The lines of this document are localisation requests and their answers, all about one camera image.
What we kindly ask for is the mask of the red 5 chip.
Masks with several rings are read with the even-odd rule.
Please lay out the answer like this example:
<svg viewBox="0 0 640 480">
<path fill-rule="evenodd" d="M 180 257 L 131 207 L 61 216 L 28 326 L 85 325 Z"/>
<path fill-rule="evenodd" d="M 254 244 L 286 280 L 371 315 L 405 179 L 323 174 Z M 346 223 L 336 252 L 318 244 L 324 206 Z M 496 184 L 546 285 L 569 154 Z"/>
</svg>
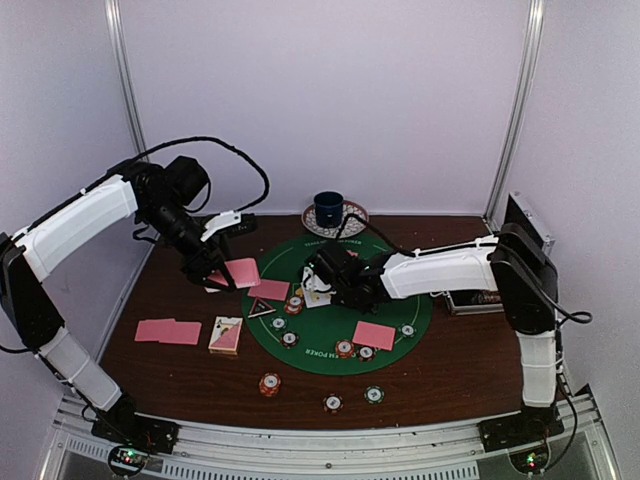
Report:
<svg viewBox="0 0 640 480">
<path fill-rule="evenodd" d="M 304 309 L 304 300 L 299 296 L 291 296 L 285 304 L 284 312 L 288 315 L 298 315 Z"/>
<path fill-rule="evenodd" d="M 355 354 L 355 345 L 350 340 L 340 340 L 335 345 L 335 353 L 341 359 L 352 358 Z"/>
</svg>

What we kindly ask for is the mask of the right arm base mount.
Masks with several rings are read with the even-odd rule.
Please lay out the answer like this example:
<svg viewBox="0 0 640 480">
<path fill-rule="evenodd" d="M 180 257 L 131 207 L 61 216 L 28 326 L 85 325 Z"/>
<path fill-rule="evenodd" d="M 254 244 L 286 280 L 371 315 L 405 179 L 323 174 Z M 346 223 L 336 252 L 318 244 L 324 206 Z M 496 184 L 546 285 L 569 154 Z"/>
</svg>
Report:
<svg viewBox="0 0 640 480">
<path fill-rule="evenodd" d="M 533 476 L 542 474 L 550 465 L 549 440 L 562 434 L 564 425 L 561 420 L 545 422 L 515 414 L 484 420 L 478 429 L 486 453 L 506 450 L 517 472 Z"/>
</svg>

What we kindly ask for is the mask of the red backed card deck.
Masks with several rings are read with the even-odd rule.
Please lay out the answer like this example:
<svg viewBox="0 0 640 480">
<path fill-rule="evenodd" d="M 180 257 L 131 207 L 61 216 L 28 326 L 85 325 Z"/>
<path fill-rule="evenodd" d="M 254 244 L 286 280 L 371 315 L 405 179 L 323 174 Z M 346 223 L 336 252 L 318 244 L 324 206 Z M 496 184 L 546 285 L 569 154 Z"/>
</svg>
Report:
<svg viewBox="0 0 640 480">
<path fill-rule="evenodd" d="M 258 286 L 261 283 L 257 262 L 254 258 L 243 258 L 229 260 L 225 262 L 238 289 Z M 218 282 L 227 286 L 227 281 L 222 275 L 221 270 L 216 270 L 208 277 L 209 280 Z M 220 290 L 214 288 L 206 288 L 207 293 L 217 293 Z"/>
</svg>

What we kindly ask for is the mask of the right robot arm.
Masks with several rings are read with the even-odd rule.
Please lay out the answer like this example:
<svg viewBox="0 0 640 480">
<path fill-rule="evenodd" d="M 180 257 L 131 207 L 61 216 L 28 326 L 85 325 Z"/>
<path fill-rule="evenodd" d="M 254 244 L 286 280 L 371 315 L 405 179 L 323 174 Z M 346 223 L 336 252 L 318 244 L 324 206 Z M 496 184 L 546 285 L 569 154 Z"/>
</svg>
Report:
<svg viewBox="0 0 640 480">
<path fill-rule="evenodd" d="M 370 259 L 330 239 L 304 261 L 301 280 L 304 289 L 328 294 L 332 304 L 361 313 L 432 293 L 497 293 L 518 338 L 523 374 L 524 411 L 514 417 L 513 433 L 530 442 L 550 426 L 560 368 L 558 275 L 519 225 L 509 223 L 497 234 L 444 247 L 391 246 Z"/>
</svg>

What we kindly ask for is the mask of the red card pulled from deck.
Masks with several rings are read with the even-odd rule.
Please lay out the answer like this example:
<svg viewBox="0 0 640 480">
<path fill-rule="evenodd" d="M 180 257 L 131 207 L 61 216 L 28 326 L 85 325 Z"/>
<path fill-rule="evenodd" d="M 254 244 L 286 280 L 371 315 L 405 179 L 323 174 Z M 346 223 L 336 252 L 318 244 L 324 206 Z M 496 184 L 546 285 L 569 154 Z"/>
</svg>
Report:
<svg viewBox="0 0 640 480">
<path fill-rule="evenodd" d="M 249 289 L 247 295 L 251 298 L 284 302 L 287 299 L 289 288 L 289 282 L 262 279 L 258 285 Z"/>
</svg>

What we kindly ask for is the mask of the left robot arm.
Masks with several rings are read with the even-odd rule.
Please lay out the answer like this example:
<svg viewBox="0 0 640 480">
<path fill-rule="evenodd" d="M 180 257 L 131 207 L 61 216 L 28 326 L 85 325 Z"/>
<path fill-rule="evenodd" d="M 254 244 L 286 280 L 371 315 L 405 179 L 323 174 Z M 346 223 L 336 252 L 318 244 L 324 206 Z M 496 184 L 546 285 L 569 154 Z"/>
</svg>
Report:
<svg viewBox="0 0 640 480">
<path fill-rule="evenodd" d="M 207 172 L 190 157 L 168 166 L 132 161 L 32 225 L 1 237 L 1 307 L 24 350 L 61 375 L 91 407 L 107 412 L 104 425 L 123 444 L 143 436 L 143 421 L 119 405 L 123 390 L 70 332 L 47 284 L 62 267 L 78 265 L 78 254 L 103 233 L 132 219 L 157 232 L 180 255 L 189 282 L 236 290 L 224 242 L 252 228 L 254 220 L 244 209 L 195 215 L 189 206 L 208 182 Z"/>
</svg>

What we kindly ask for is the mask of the red orange chip stack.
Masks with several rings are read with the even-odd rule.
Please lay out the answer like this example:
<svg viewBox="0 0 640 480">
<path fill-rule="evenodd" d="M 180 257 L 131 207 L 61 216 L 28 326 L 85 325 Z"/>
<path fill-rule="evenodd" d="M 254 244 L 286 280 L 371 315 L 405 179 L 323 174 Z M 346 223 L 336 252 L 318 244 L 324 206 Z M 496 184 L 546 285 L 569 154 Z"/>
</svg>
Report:
<svg viewBox="0 0 640 480">
<path fill-rule="evenodd" d="M 259 392 L 265 397 L 275 396 L 281 387 L 281 378 L 276 373 L 266 373 L 259 382 Z"/>
</svg>

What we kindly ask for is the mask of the black triangular all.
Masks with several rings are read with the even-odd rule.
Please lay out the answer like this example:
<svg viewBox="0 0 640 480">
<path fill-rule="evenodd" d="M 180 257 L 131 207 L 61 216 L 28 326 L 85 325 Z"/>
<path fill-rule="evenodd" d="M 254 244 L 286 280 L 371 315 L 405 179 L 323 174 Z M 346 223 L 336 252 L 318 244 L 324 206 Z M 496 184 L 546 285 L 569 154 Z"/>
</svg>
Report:
<svg viewBox="0 0 640 480">
<path fill-rule="evenodd" d="M 274 313 L 276 309 L 270 305 L 266 300 L 261 298 L 255 298 L 254 302 L 247 314 L 249 319 L 259 318 L 264 315 Z"/>
</svg>

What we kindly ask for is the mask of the dealt red card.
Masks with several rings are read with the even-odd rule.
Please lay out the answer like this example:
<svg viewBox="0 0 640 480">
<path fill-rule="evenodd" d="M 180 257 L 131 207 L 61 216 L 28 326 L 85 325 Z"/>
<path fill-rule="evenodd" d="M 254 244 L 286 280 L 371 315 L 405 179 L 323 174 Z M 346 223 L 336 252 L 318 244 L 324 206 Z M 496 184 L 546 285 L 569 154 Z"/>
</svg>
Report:
<svg viewBox="0 0 640 480">
<path fill-rule="evenodd" d="M 200 322 L 172 322 L 166 325 L 163 333 L 159 336 L 159 342 L 194 346 L 199 342 L 201 329 Z"/>
<path fill-rule="evenodd" d="M 174 319 L 143 320 L 137 325 L 135 342 L 164 342 L 171 336 Z"/>
</svg>

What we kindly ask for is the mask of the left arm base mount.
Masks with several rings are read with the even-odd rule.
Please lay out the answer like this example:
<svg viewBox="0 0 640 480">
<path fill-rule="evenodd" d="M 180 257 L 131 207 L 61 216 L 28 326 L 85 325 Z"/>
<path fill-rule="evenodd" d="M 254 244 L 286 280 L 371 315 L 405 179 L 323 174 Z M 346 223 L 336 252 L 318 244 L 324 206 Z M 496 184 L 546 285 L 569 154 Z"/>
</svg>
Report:
<svg viewBox="0 0 640 480">
<path fill-rule="evenodd" d="M 114 443 L 106 462 L 121 477 L 140 474 L 153 455 L 171 454 L 178 439 L 180 427 L 174 422 L 144 416 L 135 416 L 134 420 L 128 431 L 105 420 L 95 421 L 91 428 L 93 436 Z"/>
</svg>

